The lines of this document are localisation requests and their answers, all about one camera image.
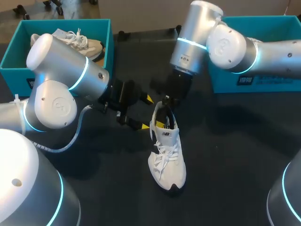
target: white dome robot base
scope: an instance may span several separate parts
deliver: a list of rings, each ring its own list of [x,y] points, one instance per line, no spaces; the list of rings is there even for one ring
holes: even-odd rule
[[[70,185],[21,134],[0,129],[0,226],[79,226]]]

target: teal storage bin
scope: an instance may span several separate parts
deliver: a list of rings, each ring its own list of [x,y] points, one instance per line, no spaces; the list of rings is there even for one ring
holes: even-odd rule
[[[236,16],[223,21],[244,36],[263,42],[301,40],[301,23],[296,16]],[[233,74],[211,62],[208,68],[215,93],[301,91],[301,80]]]
[[[0,73],[13,95],[28,97],[32,91],[30,83],[35,75],[26,68],[31,35],[52,34],[57,28],[75,33],[80,28],[80,34],[87,36],[88,39],[101,41],[105,46],[103,67],[110,75],[112,74],[114,40],[109,19],[23,20],[19,23],[0,64]]]

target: black table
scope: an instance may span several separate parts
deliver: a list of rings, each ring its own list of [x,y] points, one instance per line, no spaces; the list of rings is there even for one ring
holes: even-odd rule
[[[115,75],[134,79],[159,101],[149,82],[166,78],[174,44],[116,43]],[[0,102],[13,100],[0,83]],[[113,111],[88,111],[74,146],[46,156],[77,193],[83,226],[267,226],[269,189],[301,147],[300,99],[301,93],[215,95],[208,74],[195,77],[175,112],[187,168],[177,197],[162,192],[151,176],[149,131],[120,126]],[[77,104],[81,109],[88,103]],[[138,103],[129,114],[150,121],[153,109]],[[59,148],[76,124],[29,138]]]

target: shoelace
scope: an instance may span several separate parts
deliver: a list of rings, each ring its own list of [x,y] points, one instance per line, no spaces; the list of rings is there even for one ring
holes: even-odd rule
[[[67,37],[70,38],[70,41],[67,42],[67,45],[75,44],[78,48],[86,48],[88,46],[88,39],[84,35],[80,35],[80,29],[77,30],[77,33],[70,31],[67,34]]]
[[[161,179],[161,174],[163,169],[170,161],[178,160],[179,150],[178,150],[178,142],[175,143],[174,146],[163,146],[159,141],[156,141],[154,146],[157,146],[160,154],[156,155],[155,167],[154,169],[158,170],[160,173],[159,179]]]

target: shoe tongue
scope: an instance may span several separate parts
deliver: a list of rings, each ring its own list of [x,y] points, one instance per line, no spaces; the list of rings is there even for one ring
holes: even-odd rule
[[[67,32],[64,32],[63,30],[58,28],[52,35],[57,37],[58,39],[65,39],[67,38],[67,34]]]
[[[179,135],[179,129],[164,129],[156,126],[157,140],[163,146],[174,146]]]

